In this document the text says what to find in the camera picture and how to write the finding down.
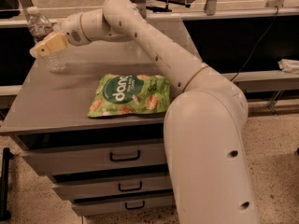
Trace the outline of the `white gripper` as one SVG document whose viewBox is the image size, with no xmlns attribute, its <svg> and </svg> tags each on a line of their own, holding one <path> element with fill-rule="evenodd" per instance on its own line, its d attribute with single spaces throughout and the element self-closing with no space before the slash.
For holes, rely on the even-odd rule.
<svg viewBox="0 0 299 224">
<path fill-rule="evenodd" d="M 64 34 L 50 33 L 29 50 L 30 55 L 34 58 L 49 56 L 66 49 L 69 43 L 74 46 L 90 44 L 91 41 L 83 32 L 81 18 L 82 14 L 77 13 L 61 20 L 60 29 Z"/>
</svg>

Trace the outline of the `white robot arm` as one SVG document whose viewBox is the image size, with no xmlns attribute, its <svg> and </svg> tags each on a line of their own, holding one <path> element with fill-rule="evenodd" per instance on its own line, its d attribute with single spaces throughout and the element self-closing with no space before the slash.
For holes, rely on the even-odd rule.
<svg viewBox="0 0 299 224">
<path fill-rule="evenodd" d="M 31 54 L 47 57 L 69 44 L 129 37 L 160 70 L 157 77 L 110 76 L 90 114 L 165 114 L 164 148 L 180 224 L 260 224 L 241 137 L 248 118 L 242 90 L 149 24 L 130 0 L 106 0 L 60 28 Z"/>
</svg>

